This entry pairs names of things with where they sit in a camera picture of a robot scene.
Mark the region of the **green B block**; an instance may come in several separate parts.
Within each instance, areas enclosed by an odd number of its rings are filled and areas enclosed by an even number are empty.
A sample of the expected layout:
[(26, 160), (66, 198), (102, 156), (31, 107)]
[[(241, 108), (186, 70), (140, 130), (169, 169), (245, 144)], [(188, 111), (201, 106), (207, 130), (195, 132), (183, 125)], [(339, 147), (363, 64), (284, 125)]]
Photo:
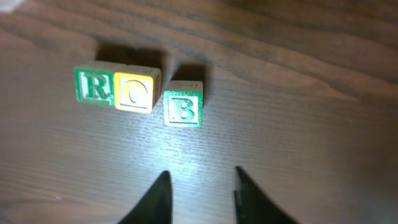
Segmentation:
[(200, 127), (203, 120), (203, 82), (172, 80), (163, 92), (164, 121), (173, 127)]

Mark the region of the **green R block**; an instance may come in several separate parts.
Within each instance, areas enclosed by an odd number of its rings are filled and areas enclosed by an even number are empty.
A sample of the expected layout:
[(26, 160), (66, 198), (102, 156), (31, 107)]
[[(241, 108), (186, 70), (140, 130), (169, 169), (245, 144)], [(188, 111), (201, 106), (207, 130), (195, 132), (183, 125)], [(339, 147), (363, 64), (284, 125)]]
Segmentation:
[(114, 74), (126, 64), (91, 61), (74, 67), (75, 91), (79, 103), (114, 106)]

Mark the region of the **yellow O block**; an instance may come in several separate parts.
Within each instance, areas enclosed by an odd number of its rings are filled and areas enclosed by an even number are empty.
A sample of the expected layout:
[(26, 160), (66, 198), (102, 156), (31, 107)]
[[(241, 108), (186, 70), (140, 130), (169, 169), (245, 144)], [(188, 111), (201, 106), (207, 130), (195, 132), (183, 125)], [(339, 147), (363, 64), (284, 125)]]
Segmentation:
[(151, 113), (160, 95), (161, 69), (127, 65), (114, 73), (116, 109)]

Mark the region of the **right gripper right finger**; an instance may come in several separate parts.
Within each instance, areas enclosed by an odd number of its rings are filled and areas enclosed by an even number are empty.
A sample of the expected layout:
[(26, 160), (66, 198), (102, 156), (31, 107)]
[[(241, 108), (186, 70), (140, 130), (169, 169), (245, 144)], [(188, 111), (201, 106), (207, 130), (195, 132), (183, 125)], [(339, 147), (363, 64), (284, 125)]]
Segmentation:
[(237, 224), (297, 224), (277, 206), (246, 171), (235, 167), (234, 205)]

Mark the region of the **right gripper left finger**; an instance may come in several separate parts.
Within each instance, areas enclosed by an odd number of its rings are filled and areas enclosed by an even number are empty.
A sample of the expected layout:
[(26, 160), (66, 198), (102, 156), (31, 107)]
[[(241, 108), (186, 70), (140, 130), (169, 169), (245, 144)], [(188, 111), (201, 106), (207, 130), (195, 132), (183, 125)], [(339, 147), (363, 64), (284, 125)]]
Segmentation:
[(172, 180), (164, 170), (118, 224), (172, 224), (172, 214)]

